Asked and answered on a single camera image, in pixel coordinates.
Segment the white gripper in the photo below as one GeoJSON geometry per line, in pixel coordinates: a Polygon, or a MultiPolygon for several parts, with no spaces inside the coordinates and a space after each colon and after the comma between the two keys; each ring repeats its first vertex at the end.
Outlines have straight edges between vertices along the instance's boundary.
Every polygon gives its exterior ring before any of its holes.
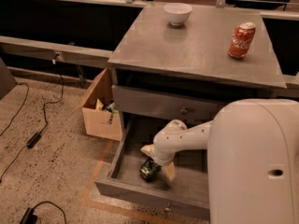
{"type": "Polygon", "coordinates": [[[152,157],[156,163],[163,166],[165,177],[172,182],[175,179],[175,165],[171,162],[176,152],[179,152],[186,141],[183,135],[187,126],[180,120],[171,120],[153,139],[153,145],[145,145],[140,151],[152,157]]]}

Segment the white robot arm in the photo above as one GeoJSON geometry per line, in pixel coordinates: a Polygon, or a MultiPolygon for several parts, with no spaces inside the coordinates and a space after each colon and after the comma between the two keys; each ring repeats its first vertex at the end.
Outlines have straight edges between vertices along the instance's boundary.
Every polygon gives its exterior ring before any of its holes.
{"type": "Polygon", "coordinates": [[[299,103],[244,99],[192,128],[178,120],[141,151],[175,178],[182,150],[205,149],[211,224],[298,224],[299,103]]]}

